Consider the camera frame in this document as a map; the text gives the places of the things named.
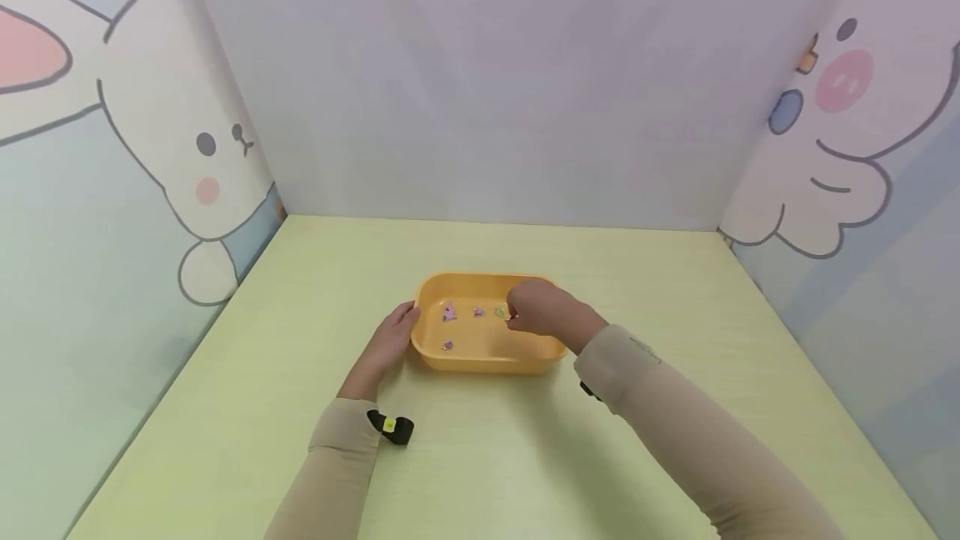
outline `hand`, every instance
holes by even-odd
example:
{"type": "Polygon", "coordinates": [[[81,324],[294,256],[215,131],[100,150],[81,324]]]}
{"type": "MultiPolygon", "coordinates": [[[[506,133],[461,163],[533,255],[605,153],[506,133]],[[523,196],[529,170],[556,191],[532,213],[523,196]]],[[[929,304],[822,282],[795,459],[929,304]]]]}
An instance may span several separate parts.
{"type": "Polygon", "coordinates": [[[508,328],[555,337],[574,355],[579,355],[596,334],[610,325],[585,302],[541,279],[524,280],[511,288],[507,308],[508,328]]]}
{"type": "Polygon", "coordinates": [[[373,332],[367,348],[353,364],[337,396],[348,399],[377,401],[380,382],[392,365],[399,361],[410,343],[410,332],[419,319],[414,302],[404,302],[387,315],[373,332]]]}

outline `wooden tabletop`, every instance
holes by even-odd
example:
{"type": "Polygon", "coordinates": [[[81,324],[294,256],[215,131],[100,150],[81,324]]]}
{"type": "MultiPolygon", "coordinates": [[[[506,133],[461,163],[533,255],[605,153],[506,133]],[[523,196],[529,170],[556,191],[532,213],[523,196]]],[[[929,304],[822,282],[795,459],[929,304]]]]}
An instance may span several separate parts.
{"type": "MultiPolygon", "coordinates": [[[[261,538],[353,359],[437,271],[549,277],[730,409],[849,538],[935,538],[718,235],[295,216],[69,540],[261,538]]],[[[411,355],[380,405],[416,432],[381,446],[360,538],[713,538],[571,364],[484,376],[411,355]]]]}

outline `cuff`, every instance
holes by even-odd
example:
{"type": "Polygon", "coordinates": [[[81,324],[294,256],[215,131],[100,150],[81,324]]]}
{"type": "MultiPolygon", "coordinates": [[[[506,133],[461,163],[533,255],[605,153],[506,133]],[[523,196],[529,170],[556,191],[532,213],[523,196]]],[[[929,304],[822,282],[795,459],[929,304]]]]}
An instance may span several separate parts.
{"type": "Polygon", "coordinates": [[[610,325],[583,347],[573,368],[590,391],[617,413],[624,393],[662,362],[623,327],[610,325]]]}
{"type": "Polygon", "coordinates": [[[313,430],[308,450],[332,448],[352,451],[376,447],[380,432],[367,419],[368,410],[377,408],[376,402],[335,398],[323,410],[313,430]]]}

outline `beige sleeve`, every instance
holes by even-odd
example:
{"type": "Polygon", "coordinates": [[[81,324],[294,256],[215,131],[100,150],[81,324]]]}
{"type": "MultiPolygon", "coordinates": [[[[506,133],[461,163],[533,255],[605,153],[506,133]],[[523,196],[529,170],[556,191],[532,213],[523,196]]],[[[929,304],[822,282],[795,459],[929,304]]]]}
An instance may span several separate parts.
{"type": "Polygon", "coordinates": [[[843,538],[774,453],[623,327],[602,330],[574,367],[630,424],[720,538],[843,538]]]}
{"type": "Polygon", "coordinates": [[[310,438],[306,458],[265,540],[355,540],[377,460],[380,432],[370,401],[334,399],[310,438]]]}

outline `bunny eye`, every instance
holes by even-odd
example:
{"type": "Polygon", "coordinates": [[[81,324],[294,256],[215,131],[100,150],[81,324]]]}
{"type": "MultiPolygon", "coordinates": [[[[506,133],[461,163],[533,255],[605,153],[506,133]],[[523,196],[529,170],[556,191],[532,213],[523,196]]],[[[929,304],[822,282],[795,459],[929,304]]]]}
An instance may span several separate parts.
{"type": "Polygon", "coordinates": [[[207,132],[201,132],[197,135],[197,150],[206,157],[211,157],[217,151],[217,141],[207,132]]]}

